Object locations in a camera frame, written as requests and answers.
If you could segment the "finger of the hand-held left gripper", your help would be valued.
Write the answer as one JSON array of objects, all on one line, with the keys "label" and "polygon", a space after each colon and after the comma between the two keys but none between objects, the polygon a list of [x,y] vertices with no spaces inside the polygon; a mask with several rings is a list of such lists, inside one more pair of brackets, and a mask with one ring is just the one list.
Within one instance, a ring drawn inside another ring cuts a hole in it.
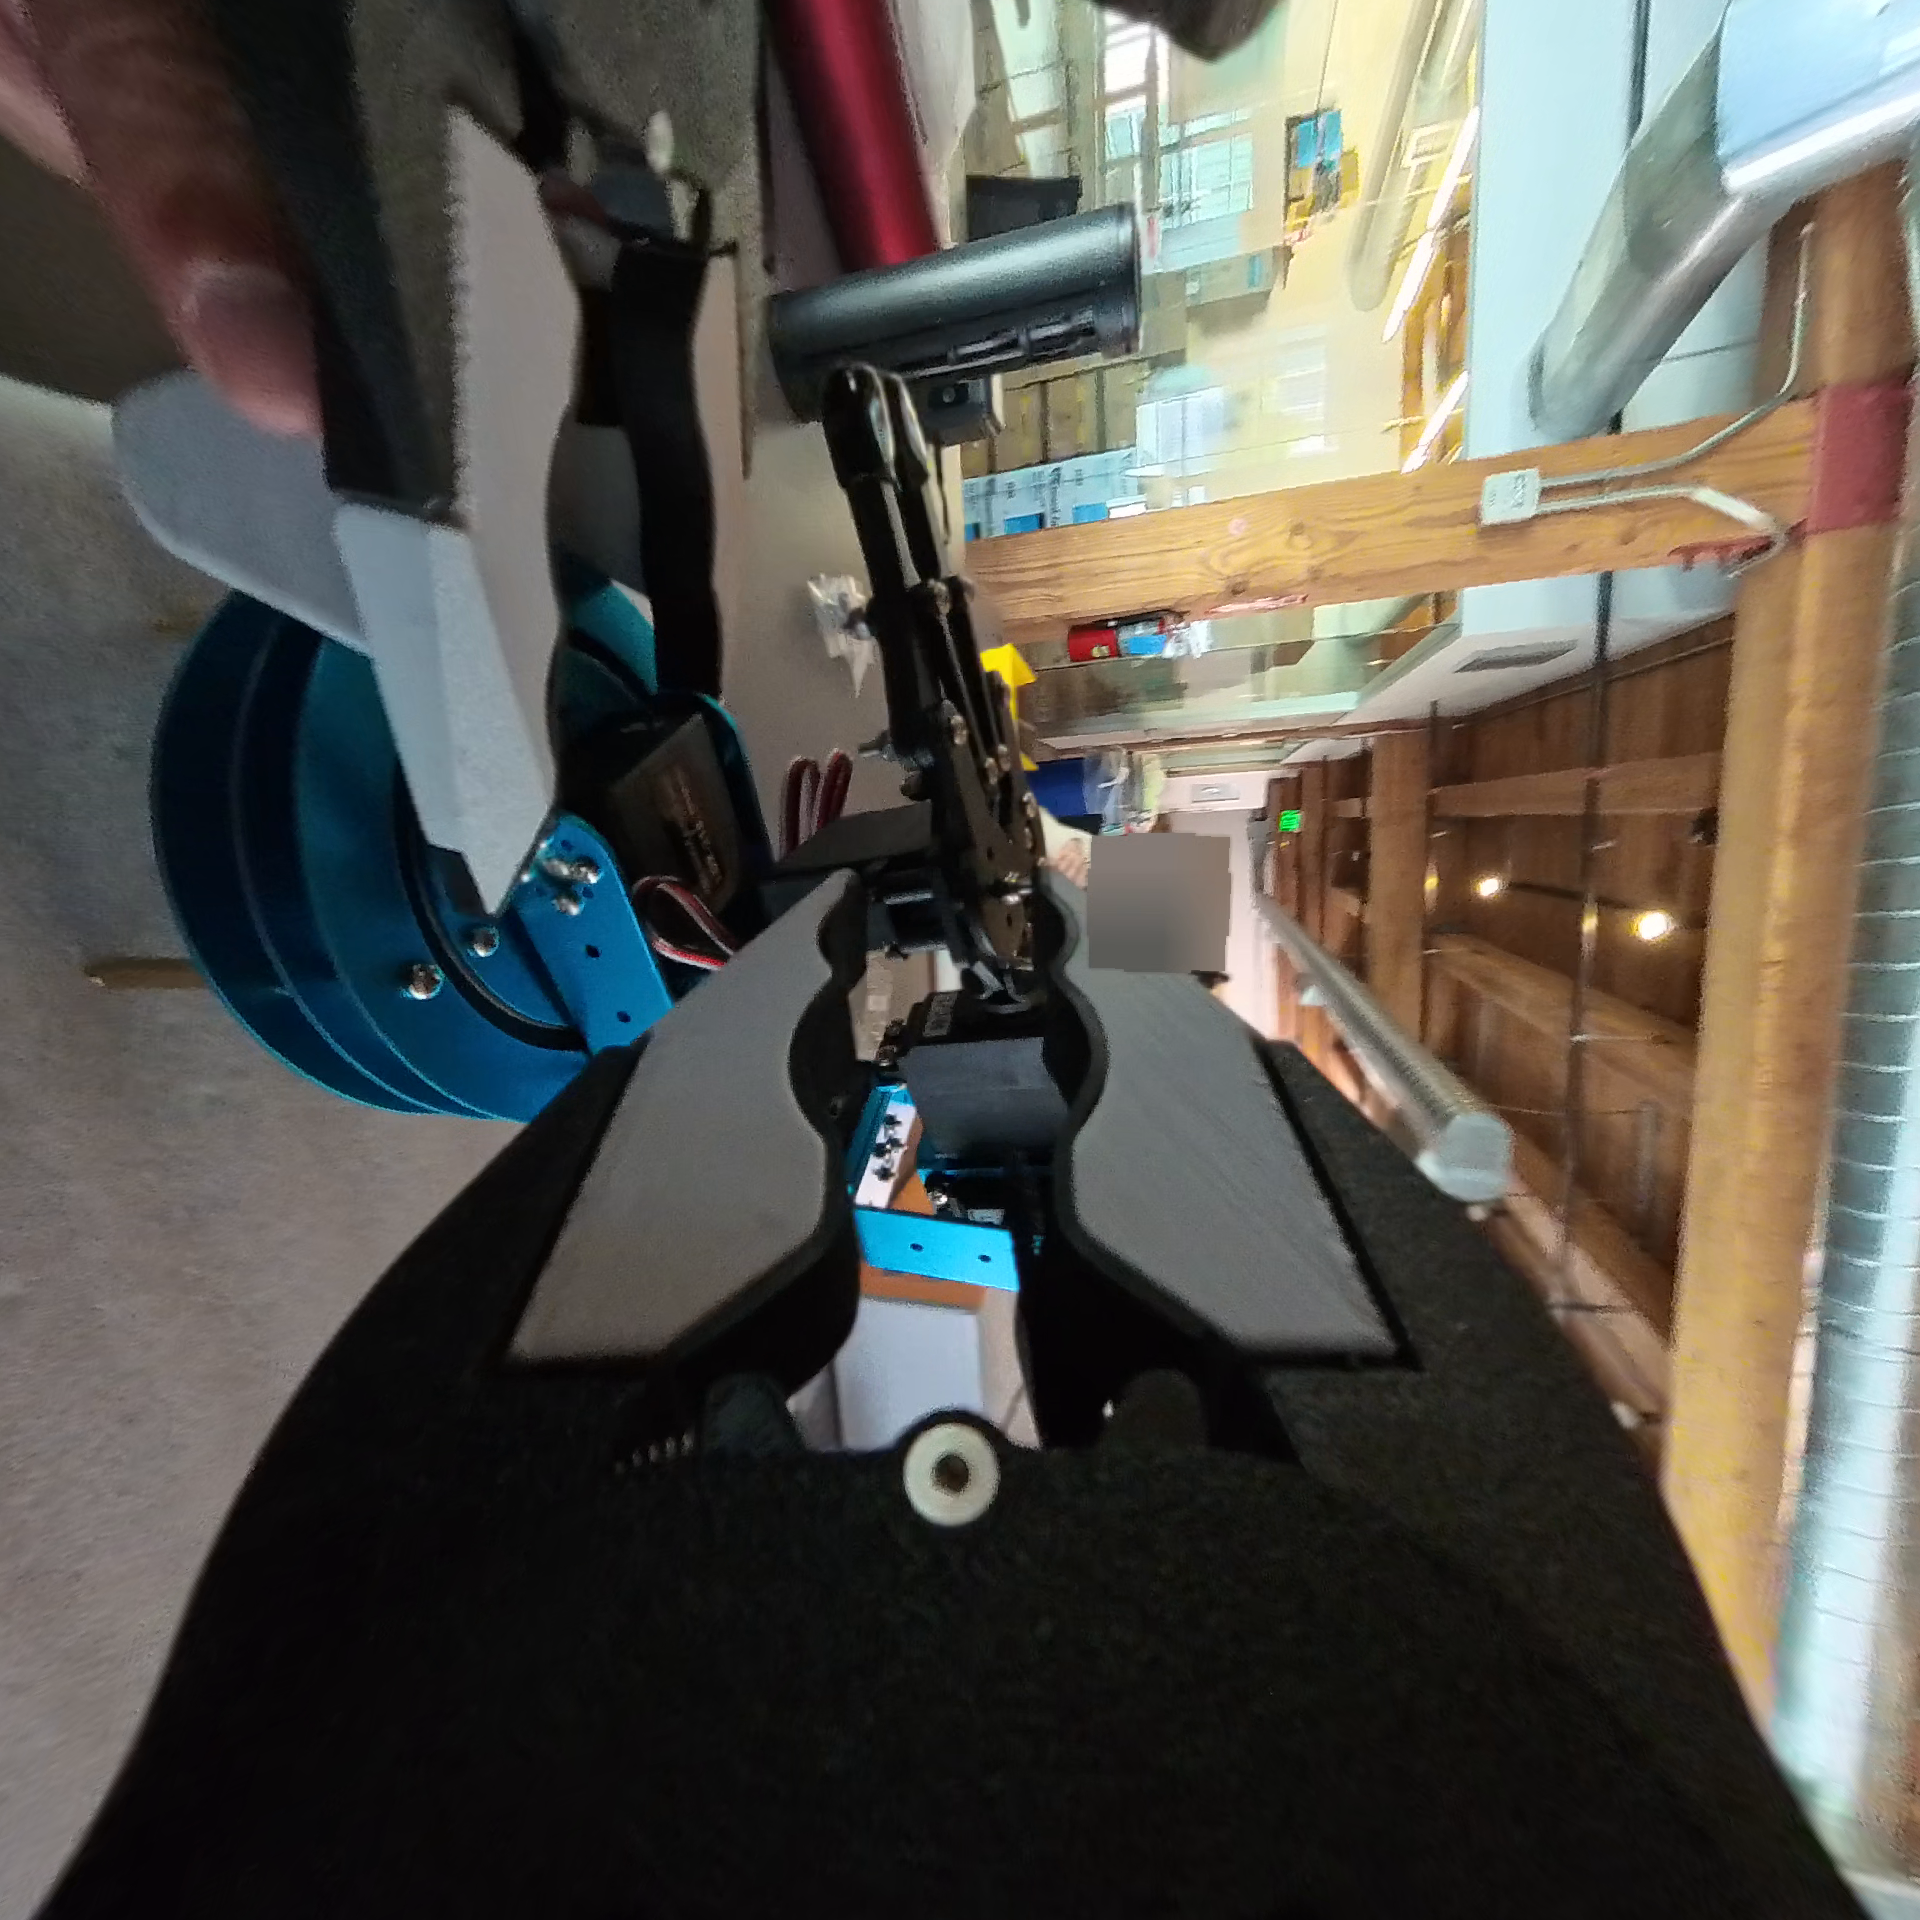
[{"label": "finger of the hand-held left gripper", "polygon": [[656,676],[721,699],[725,622],[716,594],[717,507],[699,413],[696,343],[713,212],[691,189],[688,221],[650,164],[601,164],[569,218],[582,303],[578,421],[613,427],[629,452],[638,590],[656,630]]},{"label": "finger of the hand-held left gripper", "polygon": [[499,909],[560,790],[546,500],[582,315],[534,175],[477,122],[446,133],[450,507],[349,503],[186,371],[114,405],[114,468],[166,554],[370,660],[425,838]]}]

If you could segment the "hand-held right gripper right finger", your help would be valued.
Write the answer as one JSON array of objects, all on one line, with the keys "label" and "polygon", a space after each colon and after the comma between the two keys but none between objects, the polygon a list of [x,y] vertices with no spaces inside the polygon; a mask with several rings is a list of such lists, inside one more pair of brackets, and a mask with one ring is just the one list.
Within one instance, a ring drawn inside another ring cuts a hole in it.
[{"label": "hand-held right gripper right finger", "polygon": [[1254,1028],[1192,975],[1062,962],[1058,978],[1089,1035],[1058,1158],[1073,1247],[1242,1357],[1398,1357]]}]

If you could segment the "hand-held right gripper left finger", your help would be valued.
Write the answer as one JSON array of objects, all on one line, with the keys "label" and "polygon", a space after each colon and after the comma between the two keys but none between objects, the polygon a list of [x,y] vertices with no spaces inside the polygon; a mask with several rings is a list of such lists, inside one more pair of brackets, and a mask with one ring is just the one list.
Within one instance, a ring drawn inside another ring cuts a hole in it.
[{"label": "hand-held right gripper left finger", "polygon": [[832,871],[650,1030],[517,1361],[683,1361],[843,1236],[866,913],[857,877]]}]

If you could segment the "black toy robot claw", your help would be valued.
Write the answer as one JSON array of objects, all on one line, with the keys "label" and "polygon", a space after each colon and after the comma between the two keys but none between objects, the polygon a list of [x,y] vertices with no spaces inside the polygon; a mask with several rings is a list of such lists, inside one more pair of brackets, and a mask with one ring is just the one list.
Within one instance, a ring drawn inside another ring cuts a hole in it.
[{"label": "black toy robot claw", "polygon": [[884,750],[902,802],[808,843],[851,871],[877,947],[941,951],[989,1004],[1033,990],[1045,859],[1006,687],[979,660],[972,588],[952,570],[921,421],[898,374],[849,365],[824,383],[824,435],[866,564]]}]

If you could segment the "blue toy robot arm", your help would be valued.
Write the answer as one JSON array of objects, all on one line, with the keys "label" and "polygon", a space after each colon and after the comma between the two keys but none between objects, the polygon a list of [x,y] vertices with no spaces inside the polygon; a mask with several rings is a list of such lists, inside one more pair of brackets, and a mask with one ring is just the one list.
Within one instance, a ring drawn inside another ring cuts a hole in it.
[{"label": "blue toy robot arm", "polygon": [[808,845],[846,819],[825,801],[851,758],[795,765],[773,838],[728,709],[659,681],[633,594],[574,583],[546,711],[560,798],[499,909],[425,838],[370,660],[234,593],[179,666],[152,815],[182,947],[264,1049],[336,1098],[534,1121],[601,1057],[635,1065],[846,874]]}]

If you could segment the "person's left hand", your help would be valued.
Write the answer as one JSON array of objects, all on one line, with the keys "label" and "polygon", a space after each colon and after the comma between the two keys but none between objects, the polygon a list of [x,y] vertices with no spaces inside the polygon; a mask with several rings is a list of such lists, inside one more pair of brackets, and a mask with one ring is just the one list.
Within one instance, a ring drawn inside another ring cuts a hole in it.
[{"label": "person's left hand", "polygon": [[204,4],[5,3],[5,139],[88,187],[182,362],[323,438],[305,273]]}]

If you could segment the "hanging linear lamp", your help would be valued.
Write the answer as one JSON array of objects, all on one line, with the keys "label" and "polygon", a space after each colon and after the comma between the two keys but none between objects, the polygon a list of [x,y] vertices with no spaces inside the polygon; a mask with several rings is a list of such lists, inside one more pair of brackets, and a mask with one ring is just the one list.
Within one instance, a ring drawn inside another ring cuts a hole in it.
[{"label": "hanging linear lamp", "polygon": [[1469,1209],[1500,1206],[1513,1183],[1515,1139],[1509,1125],[1428,1053],[1380,1001],[1337,962],[1273,899],[1257,895],[1265,938],[1304,983],[1355,1059],[1361,1076],[1380,1095],[1401,1142],[1426,1182]]}]

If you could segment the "orange cardboard sleeve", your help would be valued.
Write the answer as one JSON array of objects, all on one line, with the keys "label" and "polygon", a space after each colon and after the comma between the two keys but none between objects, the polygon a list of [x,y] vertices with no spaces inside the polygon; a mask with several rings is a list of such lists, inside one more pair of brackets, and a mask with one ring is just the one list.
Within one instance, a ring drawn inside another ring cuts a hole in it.
[{"label": "orange cardboard sleeve", "polygon": [[865,1298],[894,1305],[923,1305],[952,1311],[970,1311],[987,1331],[1017,1331],[1017,1293],[1003,1287],[982,1287],[968,1279],[934,1279],[883,1268],[861,1262],[857,1287]]}]

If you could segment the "black cylindrical flask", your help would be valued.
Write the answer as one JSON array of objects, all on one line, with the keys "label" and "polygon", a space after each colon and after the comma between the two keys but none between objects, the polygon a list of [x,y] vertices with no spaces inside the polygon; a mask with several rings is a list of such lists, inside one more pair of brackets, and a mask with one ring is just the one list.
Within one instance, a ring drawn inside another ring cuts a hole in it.
[{"label": "black cylindrical flask", "polygon": [[1141,343],[1141,295],[1139,212],[1117,204],[779,292],[766,340],[786,406],[812,421],[828,374],[849,365],[941,387],[1124,357]]}]

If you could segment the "white parts box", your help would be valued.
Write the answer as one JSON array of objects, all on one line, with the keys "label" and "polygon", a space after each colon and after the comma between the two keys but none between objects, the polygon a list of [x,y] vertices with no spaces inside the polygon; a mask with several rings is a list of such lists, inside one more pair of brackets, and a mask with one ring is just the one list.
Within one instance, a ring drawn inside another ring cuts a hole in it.
[{"label": "white parts box", "polygon": [[849,1341],[788,1411],[817,1452],[892,1449],[949,1411],[1017,1446],[1040,1441],[1008,1293],[973,1307],[861,1298]]}]

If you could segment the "red tube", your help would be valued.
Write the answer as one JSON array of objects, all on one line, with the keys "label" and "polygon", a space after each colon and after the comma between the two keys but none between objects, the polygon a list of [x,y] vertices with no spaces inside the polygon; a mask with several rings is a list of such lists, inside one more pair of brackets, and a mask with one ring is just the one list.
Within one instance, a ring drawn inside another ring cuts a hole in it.
[{"label": "red tube", "polygon": [[841,268],[877,273],[938,253],[894,4],[768,3],[763,13]]}]

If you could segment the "white foam sheet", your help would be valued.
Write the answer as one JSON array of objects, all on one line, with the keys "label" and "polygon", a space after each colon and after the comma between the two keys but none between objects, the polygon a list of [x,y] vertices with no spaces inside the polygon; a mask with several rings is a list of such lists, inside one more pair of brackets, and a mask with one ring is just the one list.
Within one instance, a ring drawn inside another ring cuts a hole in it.
[{"label": "white foam sheet", "polygon": [[5,380],[3,1910],[120,1770],[314,1361],[515,1139],[308,1085],[206,990],[153,859],[163,693],[214,590],[138,525],[104,406]]}]

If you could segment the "wooden column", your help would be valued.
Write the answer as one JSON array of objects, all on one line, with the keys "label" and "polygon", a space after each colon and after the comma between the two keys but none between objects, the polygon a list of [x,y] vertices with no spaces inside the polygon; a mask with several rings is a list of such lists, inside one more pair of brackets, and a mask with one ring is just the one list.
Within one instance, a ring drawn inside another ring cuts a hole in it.
[{"label": "wooden column", "polygon": [[1757,561],[1792,537],[1898,521],[1910,411],[1908,380],[1829,387],[1753,423],[985,537],[965,571],[1013,637],[1038,641],[1146,613],[1213,619]]}]

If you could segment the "silver ventilation duct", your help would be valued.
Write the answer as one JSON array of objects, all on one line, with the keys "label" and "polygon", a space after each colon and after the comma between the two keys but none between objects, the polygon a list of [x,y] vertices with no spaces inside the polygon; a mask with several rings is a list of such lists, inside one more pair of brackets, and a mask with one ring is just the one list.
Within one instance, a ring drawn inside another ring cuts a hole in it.
[{"label": "silver ventilation duct", "polygon": [[[1616,175],[1528,365],[1539,430],[1630,399],[1762,221],[1900,157],[1916,300],[1916,4],[1723,4]],[[1880,683],[1840,746],[1865,775],[1843,863],[1845,1020],[1821,1141],[1816,1369],[1772,1730],[1834,1851],[1916,1887],[1916,511],[1894,540]]]}]

